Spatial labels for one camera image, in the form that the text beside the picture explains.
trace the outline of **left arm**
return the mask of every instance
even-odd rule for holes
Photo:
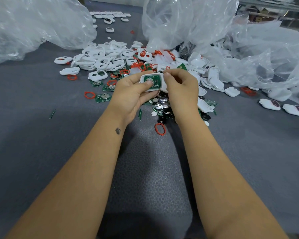
[[[145,72],[120,80],[108,108],[64,167],[6,239],[93,238],[98,232],[126,126],[157,91],[138,84]]]

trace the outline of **gray tablecloth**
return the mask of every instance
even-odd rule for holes
[[[87,1],[89,10],[132,14],[105,32],[97,20],[96,43],[145,41],[139,7]],[[78,80],[61,76],[53,60],[80,51],[43,44],[23,61],[0,65],[0,238],[80,146],[108,103],[85,91],[101,92],[80,71]],[[227,156],[287,232],[299,233],[299,117],[270,111],[244,93],[231,98],[208,90],[219,103],[210,130]],[[51,112],[56,109],[52,119]],[[202,236],[182,138],[176,124],[165,136],[157,118],[142,106],[142,120],[127,128],[116,165],[100,237],[183,238]]]

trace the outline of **right arm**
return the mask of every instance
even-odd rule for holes
[[[182,133],[197,208],[207,237],[288,239],[200,118],[196,78],[182,69],[171,69],[164,72],[164,80]]]

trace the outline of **forearm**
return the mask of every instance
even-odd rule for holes
[[[6,238],[95,238],[125,128],[106,110]]]
[[[204,229],[210,238],[287,238],[273,215],[195,116],[180,125]]]

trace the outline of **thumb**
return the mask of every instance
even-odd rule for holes
[[[147,91],[152,86],[153,82],[151,80],[147,80],[144,83],[134,84],[134,89],[137,93],[141,94],[142,92]]]
[[[172,87],[175,84],[178,84],[177,81],[175,80],[175,78],[170,74],[170,73],[164,73],[164,81],[167,84],[167,88],[168,87]]]

